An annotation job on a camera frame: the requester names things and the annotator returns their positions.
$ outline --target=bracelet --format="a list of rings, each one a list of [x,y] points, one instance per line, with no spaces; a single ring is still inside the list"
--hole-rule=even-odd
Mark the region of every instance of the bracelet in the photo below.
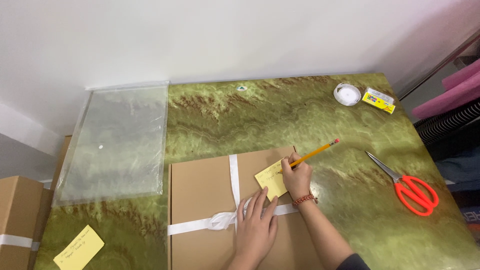
[[[312,194],[308,194],[308,195],[303,196],[299,199],[296,199],[294,202],[292,202],[292,205],[293,206],[299,205],[306,200],[314,200],[315,203],[318,204],[318,198],[315,198]]]

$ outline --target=scissors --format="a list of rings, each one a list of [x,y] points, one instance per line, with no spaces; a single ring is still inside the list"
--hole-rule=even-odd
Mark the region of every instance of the scissors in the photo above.
[[[393,178],[393,183],[394,183],[394,186],[395,186],[395,190],[396,190],[396,194],[398,196],[398,198],[402,201],[402,203],[408,208],[410,209],[412,212],[414,212],[415,214],[417,215],[420,215],[420,216],[428,216],[430,215],[432,212],[433,212],[433,208],[436,207],[438,205],[438,195],[437,193],[433,190],[433,188],[431,188],[427,183],[425,183],[424,181],[416,178],[416,177],[413,177],[413,176],[407,176],[407,175],[401,175],[397,172],[394,172],[393,170],[391,170],[390,168],[388,168],[385,164],[383,164],[381,161],[379,161],[376,157],[374,157],[372,154],[370,154],[369,152],[365,151],[369,156],[370,158],[375,161],[375,163],[378,164],[378,166],[380,166],[380,168],[382,168],[388,175],[390,175],[390,177]],[[406,187],[404,187],[401,183],[399,183],[398,181],[400,180],[400,178],[402,179],[403,182],[405,182],[412,190],[413,192],[411,192],[410,190],[408,190]],[[433,197],[433,201],[431,201],[413,182],[417,182],[419,184],[421,184],[422,186],[424,186],[432,195]],[[418,210],[416,210],[415,208],[413,208],[406,200],[405,198],[403,197],[403,194],[407,195],[407,197],[411,198],[412,200],[414,200],[416,203],[420,204],[422,207],[424,207],[427,211],[426,212],[420,212]]]

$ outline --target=yellow eraser package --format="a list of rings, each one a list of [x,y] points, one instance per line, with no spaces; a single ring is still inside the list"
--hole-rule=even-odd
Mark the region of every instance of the yellow eraser package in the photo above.
[[[390,114],[392,114],[393,110],[395,110],[395,105],[393,105],[394,99],[392,97],[389,97],[371,88],[367,88],[367,90],[365,90],[365,95],[363,95],[361,100]]]

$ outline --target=left hand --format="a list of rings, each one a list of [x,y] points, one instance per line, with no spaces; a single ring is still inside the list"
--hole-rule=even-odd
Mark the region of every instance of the left hand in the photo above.
[[[245,199],[239,204],[237,250],[229,269],[236,269],[235,265],[239,266],[239,264],[245,268],[256,268],[273,246],[278,230],[278,216],[274,216],[273,211],[277,206],[278,198],[274,197],[261,217],[267,192],[268,188],[265,187],[261,193],[257,192],[253,195],[248,203],[245,216],[243,215]]]

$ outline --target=clear plastic bag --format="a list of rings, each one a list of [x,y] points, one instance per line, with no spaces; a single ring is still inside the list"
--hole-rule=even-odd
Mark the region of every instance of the clear plastic bag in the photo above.
[[[53,206],[162,194],[168,81],[88,90]]]

